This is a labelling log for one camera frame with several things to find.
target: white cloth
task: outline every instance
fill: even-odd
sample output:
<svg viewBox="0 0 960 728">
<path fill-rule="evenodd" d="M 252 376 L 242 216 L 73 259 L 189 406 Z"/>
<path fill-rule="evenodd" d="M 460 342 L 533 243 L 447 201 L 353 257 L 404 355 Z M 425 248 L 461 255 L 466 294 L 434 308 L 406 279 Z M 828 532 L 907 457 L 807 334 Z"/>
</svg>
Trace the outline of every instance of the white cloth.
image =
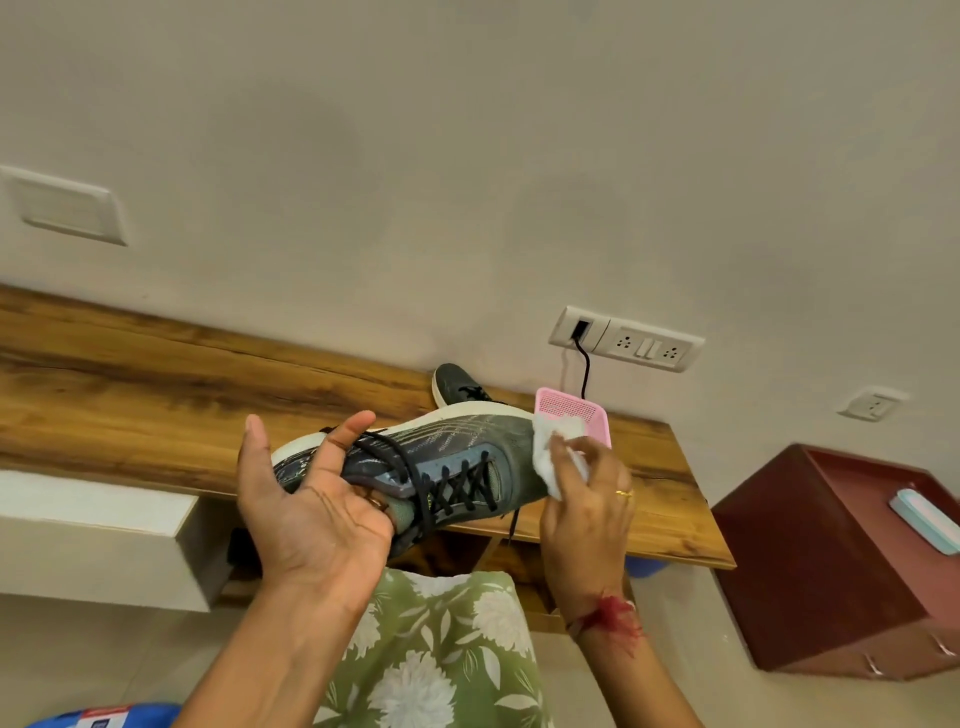
<svg viewBox="0 0 960 728">
<path fill-rule="evenodd" d="M 557 487 L 557 476 L 553 472 L 553 461 L 550 459 L 550 437 L 558 433 L 565 440 L 581 437 L 587 434 L 587 423 L 579 417 L 561 417 L 559 420 L 550 420 L 541 414 L 534 415 L 534 470 L 546 483 L 547 492 L 557 500 L 564 497 Z M 567 448 L 573 464 L 577 466 L 580 475 L 586 481 L 590 476 L 590 468 L 584 456 Z"/>
</svg>

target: floral fabric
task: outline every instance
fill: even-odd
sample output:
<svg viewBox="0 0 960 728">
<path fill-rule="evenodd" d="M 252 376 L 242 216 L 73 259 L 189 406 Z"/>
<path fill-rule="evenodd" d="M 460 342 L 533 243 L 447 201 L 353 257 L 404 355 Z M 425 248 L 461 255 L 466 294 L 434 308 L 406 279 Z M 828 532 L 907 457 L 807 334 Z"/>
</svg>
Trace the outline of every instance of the floral fabric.
<svg viewBox="0 0 960 728">
<path fill-rule="evenodd" d="M 385 570 L 314 723 L 553 728 L 510 576 Z"/>
</svg>

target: maroon cabinet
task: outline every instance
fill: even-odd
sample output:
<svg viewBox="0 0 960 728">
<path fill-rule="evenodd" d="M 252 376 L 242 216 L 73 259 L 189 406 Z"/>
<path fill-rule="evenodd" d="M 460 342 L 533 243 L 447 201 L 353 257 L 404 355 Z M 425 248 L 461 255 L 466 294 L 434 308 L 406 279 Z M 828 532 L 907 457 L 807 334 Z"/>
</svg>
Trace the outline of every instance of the maroon cabinet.
<svg viewBox="0 0 960 728">
<path fill-rule="evenodd" d="M 908 680 L 960 666 L 960 556 L 888 505 L 960 522 L 927 471 L 792 445 L 713 508 L 737 568 L 717 579 L 760 669 Z"/>
</svg>

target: hand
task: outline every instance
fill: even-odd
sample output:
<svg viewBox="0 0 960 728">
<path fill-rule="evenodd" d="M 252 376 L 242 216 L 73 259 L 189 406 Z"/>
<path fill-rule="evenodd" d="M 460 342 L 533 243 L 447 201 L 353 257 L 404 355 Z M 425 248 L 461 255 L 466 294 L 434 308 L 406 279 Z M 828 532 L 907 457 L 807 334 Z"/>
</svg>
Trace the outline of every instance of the hand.
<svg viewBox="0 0 960 728">
<path fill-rule="evenodd" d="M 340 472 L 347 450 L 375 419 L 372 412 L 358 412 L 329 433 L 290 495 L 276 482 L 263 422 L 247 418 L 237 460 L 238 504 L 260 555 L 264 587 L 317 586 L 350 608 L 367 606 L 394 527 Z"/>
<path fill-rule="evenodd" d="M 585 483 L 567 452 L 582 452 L 590 465 Z M 627 534 L 636 506 L 626 466 L 596 440 L 550 439 L 550 458 L 563 500 L 548 498 L 540 517 L 540 553 L 550 592 L 564 621 L 585 617 L 600 596 L 623 597 Z"/>
</svg>

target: power outlet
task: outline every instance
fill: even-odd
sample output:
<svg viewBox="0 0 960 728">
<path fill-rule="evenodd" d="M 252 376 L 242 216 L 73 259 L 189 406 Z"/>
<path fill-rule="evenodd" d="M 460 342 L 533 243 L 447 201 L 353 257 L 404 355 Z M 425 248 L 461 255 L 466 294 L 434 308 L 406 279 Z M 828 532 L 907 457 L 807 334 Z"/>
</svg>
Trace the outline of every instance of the power outlet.
<svg viewBox="0 0 960 728">
<path fill-rule="evenodd" d="M 594 353 L 634 364 L 682 372 L 697 357 L 704 340 L 667 328 L 611 319 Z"/>
<path fill-rule="evenodd" d="M 580 346 L 585 352 L 592 352 L 596 349 L 597 342 L 607 330 L 610 323 L 610 316 L 601 316 L 598 313 L 587 311 L 584 308 L 577 308 L 575 305 L 569 305 L 564 308 L 560 314 L 557 324 L 550 332 L 549 342 L 555 347 L 566 347 L 567 349 L 576 349 L 573 346 L 573 330 L 577 324 L 586 322 L 587 330 L 580 337 Z"/>
<path fill-rule="evenodd" d="M 910 395 L 897 389 L 864 387 L 853 395 L 842 409 L 837 410 L 837 414 L 868 423 L 878 423 L 909 399 Z"/>
<path fill-rule="evenodd" d="M 565 307 L 560 314 L 550 332 L 549 342 L 556 347 L 574 349 L 573 331 L 581 330 L 583 326 L 587 328 L 580 338 L 580 345 L 585 352 L 667 372 L 684 371 L 704 345 L 699 336 L 626 319 L 612 319 L 572 305 Z"/>
</svg>

